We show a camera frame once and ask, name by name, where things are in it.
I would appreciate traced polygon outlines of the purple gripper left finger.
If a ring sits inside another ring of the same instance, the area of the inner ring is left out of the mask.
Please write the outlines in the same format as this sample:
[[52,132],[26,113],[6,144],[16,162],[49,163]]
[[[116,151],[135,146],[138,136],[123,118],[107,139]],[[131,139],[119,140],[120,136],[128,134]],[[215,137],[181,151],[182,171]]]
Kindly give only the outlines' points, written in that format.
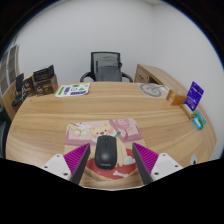
[[42,166],[42,169],[74,184],[79,184],[89,155],[90,144],[85,144],[65,155],[54,155]]

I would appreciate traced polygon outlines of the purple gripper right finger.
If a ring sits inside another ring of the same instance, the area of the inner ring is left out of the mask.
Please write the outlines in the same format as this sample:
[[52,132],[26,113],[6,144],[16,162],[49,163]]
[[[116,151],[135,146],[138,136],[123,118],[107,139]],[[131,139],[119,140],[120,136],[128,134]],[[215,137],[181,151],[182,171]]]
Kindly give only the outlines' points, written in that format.
[[167,153],[157,154],[137,143],[132,144],[138,171],[144,184],[152,183],[182,169]]

